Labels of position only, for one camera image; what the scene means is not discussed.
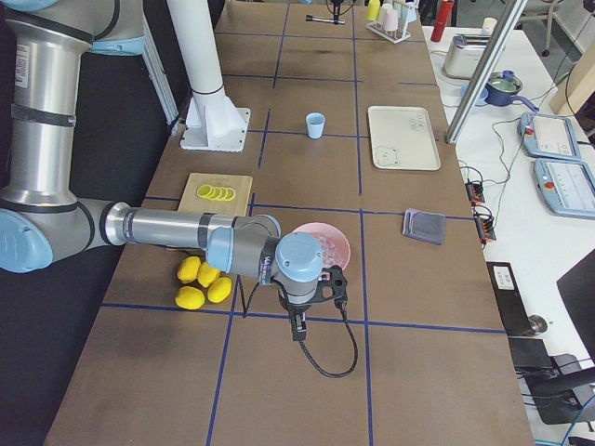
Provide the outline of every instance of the brown table surface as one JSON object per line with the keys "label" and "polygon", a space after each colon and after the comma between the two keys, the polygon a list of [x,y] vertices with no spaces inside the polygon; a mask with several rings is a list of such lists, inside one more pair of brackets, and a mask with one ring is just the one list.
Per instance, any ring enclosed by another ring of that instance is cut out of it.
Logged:
{"label": "brown table surface", "polygon": [[[184,311],[173,297],[185,255],[129,245],[47,445],[534,444],[419,23],[393,45],[365,29],[363,8],[346,26],[306,14],[328,15],[226,3],[216,39],[228,96],[252,110],[245,149],[184,151],[178,132],[143,206],[175,210],[191,172],[251,175],[251,215],[275,216],[284,232],[340,228],[355,372],[329,379],[311,367],[275,290],[260,288],[246,319],[237,286]],[[441,169],[373,167],[371,105],[427,109]],[[318,140],[305,134],[312,111],[326,115]],[[444,245],[401,234],[408,207],[447,215]],[[334,306],[308,319],[312,355],[345,369],[352,351]]]}

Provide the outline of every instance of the cooking pot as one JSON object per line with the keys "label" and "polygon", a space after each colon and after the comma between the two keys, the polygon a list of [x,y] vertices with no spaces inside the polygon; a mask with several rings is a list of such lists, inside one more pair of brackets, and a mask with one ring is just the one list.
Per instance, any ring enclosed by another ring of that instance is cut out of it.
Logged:
{"label": "cooking pot", "polygon": [[505,107],[510,105],[512,101],[519,100],[529,107],[532,112],[539,112],[539,109],[533,102],[523,96],[517,95],[522,90],[522,82],[511,70],[493,72],[487,80],[485,87],[488,91],[485,101],[488,104]]}

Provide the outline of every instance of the white tray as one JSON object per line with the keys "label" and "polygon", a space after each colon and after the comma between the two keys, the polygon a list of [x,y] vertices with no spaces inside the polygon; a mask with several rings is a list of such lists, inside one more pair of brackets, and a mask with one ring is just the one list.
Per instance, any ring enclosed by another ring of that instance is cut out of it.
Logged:
{"label": "white tray", "polygon": [[440,157],[428,111],[420,107],[368,108],[372,160],[379,169],[438,170]]}

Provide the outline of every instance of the red bottle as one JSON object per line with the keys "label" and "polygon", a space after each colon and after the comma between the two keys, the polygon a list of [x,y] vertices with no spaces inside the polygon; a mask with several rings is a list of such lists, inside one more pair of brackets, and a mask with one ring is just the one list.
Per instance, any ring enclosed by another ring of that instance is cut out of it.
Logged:
{"label": "red bottle", "polygon": [[454,5],[455,2],[453,0],[442,1],[440,5],[440,11],[438,11],[438,18],[436,19],[436,24],[434,25],[434,31],[431,32],[430,40],[432,42],[440,42],[440,39],[443,38],[444,27],[446,26],[448,19],[450,19]]}

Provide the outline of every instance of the yellow bottle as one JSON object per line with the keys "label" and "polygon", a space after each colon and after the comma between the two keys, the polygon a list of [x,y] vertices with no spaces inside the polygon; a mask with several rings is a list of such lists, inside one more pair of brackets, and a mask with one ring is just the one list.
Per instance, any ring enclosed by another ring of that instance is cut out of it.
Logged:
{"label": "yellow bottle", "polygon": [[368,21],[376,21],[380,13],[380,0],[370,0],[368,3]]}

